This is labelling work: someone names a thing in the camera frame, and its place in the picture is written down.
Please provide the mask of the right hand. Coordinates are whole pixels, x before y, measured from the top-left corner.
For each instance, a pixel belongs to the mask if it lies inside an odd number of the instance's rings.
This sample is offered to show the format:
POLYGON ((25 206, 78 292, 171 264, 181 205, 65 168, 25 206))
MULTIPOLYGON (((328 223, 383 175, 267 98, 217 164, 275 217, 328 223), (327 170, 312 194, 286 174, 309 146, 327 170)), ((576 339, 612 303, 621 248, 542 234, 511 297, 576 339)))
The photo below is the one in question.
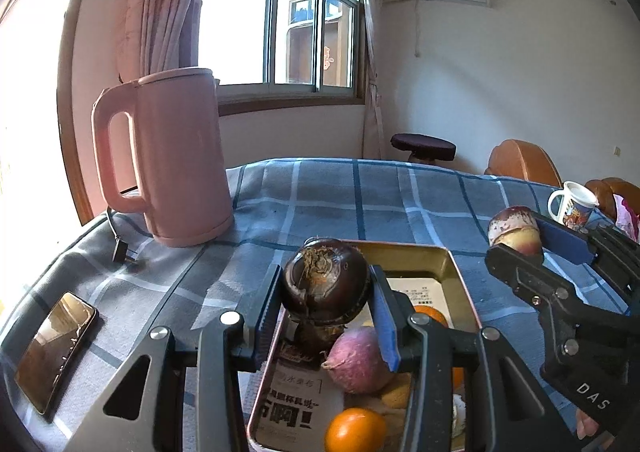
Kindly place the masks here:
MULTIPOLYGON (((599 431, 599 424, 593 420, 590 416, 588 416, 581 409, 576 410, 576 436, 579 440, 585 439, 586 437, 594 437, 596 433, 599 431)), ((605 434, 606 439, 601 443, 602 448, 608 448, 615 437, 610 435, 608 432, 605 434)))

